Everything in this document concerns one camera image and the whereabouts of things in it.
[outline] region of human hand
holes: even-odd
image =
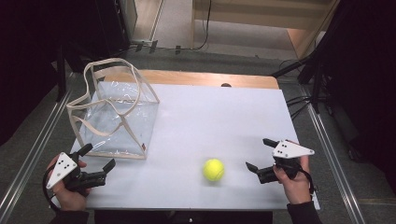
[[[51,165],[55,164],[58,160],[59,155],[52,159],[49,163],[47,169],[51,167]],[[86,167],[87,163],[83,161],[78,161],[79,167]],[[78,192],[73,192],[68,190],[64,186],[63,181],[59,181],[55,186],[52,188],[53,193],[55,193],[58,202],[61,205],[61,210],[63,211],[84,211],[87,200],[84,196],[79,194]]]
[[[301,167],[309,173],[308,163],[308,156],[302,156],[300,158]],[[279,183],[283,184],[286,197],[291,204],[307,203],[311,201],[309,180],[306,178],[305,174],[298,172],[294,179],[289,179],[282,168],[277,168],[274,165],[273,169]]]

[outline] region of yellow tennis ball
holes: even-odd
[[[218,181],[224,175],[224,165],[218,159],[206,161],[204,165],[204,176],[210,181]]]

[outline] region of transparent tote bag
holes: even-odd
[[[92,143],[92,156],[146,159],[160,100],[145,77],[123,59],[107,59],[87,64],[84,80],[86,93],[66,105],[79,144]]]

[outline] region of wire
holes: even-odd
[[[310,99],[311,99],[311,96],[297,96],[297,97],[294,97],[292,99],[289,99],[286,103],[287,103],[287,106],[290,107],[292,105],[297,105],[300,102],[307,101],[307,100],[310,100]]]
[[[303,64],[300,62],[300,60],[288,59],[288,60],[283,61],[283,62],[279,65],[278,70],[281,69],[283,63],[285,63],[285,62],[290,62],[290,61],[295,61],[295,62],[300,63],[301,65],[303,65]]]
[[[204,29],[205,34],[208,35],[209,30],[205,28],[205,20],[204,19],[202,19],[202,28]],[[207,44],[207,46],[206,46],[205,50],[207,50],[209,48],[209,44],[207,42],[206,42],[206,44]]]
[[[315,191],[315,187],[314,187],[314,181],[312,180],[311,174],[309,174],[307,171],[303,170],[303,168],[301,166],[299,168],[286,166],[286,165],[283,165],[283,164],[276,164],[276,166],[281,167],[284,170],[285,169],[291,169],[291,170],[295,170],[295,171],[303,173],[305,175],[305,177],[309,181],[309,193],[311,194],[311,197],[312,197],[312,194]]]
[[[50,172],[55,168],[55,165],[56,165],[56,163],[51,165],[51,167],[46,171],[46,173],[44,173],[43,181],[42,181],[42,188],[43,188],[44,197],[46,197],[46,200],[49,203],[50,208],[53,211],[58,212],[61,209],[58,206],[56,206],[55,203],[53,203],[52,200],[51,200],[53,198],[53,196],[55,196],[55,195],[52,195],[50,197],[48,192],[47,192],[47,187],[46,187],[47,186],[47,178],[48,178]]]
[[[297,116],[301,113],[301,111],[303,111],[309,104],[311,104],[310,102],[305,103],[300,109],[298,109],[297,111],[295,111],[294,113],[292,113],[291,116],[291,120],[295,120],[295,118],[297,118]]]
[[[208,9],[208,11],[207,11],[206,27],[204,26],[204,20],[203,20],[203,26],[204,26],[204,31],[205,31],[205,41],[204,41],[204,44],[202,44],[200,47],[195,48],[195,49],[170,49],[170,48],[155,47],[155,49],[192,50],[192,51],[200,50],[204,45],[206,45],[207,39],[208,39],[208,37],[209,37],[209,21],[210,21],[210,13],[211,13],[211,11],[212,11],[212,0],[209,1],[209,9]],[[126,50],[123,50],[123,51],[119,51],[119,52],[117,52],[117,53],[115,53],[115,54],[113,54],[113,55],[111,55],[111,56],[112,56],[112,57],[118,57],[118,56],[120,56],[122,53],[125,53],[125,52],[127,52],[127,51],[129,51],[129,50],[131,50],[131,49],[137,49],[137,47],[138,47],[138,44],[135,44],[135,46],[130,47],[130,48],[128,48],[128,49],[126,49]],[[142,46],[142,48],[149,48],[149,49],[151,49],[151,46]]]

